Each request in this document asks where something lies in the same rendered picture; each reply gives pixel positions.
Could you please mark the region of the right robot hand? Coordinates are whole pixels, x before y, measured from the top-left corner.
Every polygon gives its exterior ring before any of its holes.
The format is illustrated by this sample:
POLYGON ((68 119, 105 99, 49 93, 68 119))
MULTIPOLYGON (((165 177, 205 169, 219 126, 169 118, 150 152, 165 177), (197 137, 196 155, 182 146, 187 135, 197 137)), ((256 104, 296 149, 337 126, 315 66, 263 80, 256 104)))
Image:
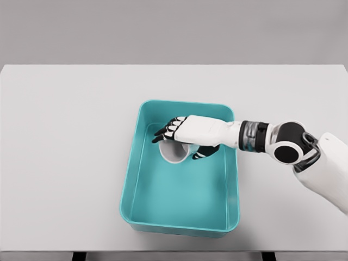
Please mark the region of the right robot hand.
POLYGON ((197 145, 193 160, 210 157, 220 149, 220 130, 223 121, 212 117, 189 115, 172 118, 164 127, 154 133, 153 144, 172 140, 197 145))

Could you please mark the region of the white paper cup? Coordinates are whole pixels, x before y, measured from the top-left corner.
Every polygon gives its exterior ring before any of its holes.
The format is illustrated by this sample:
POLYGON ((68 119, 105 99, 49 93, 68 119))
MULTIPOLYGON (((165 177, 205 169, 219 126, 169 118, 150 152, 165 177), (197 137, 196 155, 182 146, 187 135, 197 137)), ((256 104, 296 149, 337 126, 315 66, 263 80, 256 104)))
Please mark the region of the white paper cup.
POLYGON ((159 151, 164 160, 171 164, 179 164, 197 152, 199 145, 186 144, 174 140, 159 142, 159 151))

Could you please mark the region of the teal plastic basket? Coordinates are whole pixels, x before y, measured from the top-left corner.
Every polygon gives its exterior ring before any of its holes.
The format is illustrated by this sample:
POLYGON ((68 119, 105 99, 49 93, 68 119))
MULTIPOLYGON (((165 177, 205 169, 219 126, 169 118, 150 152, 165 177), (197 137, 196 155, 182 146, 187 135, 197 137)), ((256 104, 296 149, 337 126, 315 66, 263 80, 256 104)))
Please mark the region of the teal plastic basket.
POLYGON ((192 114, 234 120, 230 107, 216 103, 148 100, 139 108, 119 206, 136 231, 220 238, 239 224, 235 149, 171 164, 152 142, 172 118, 192 114))

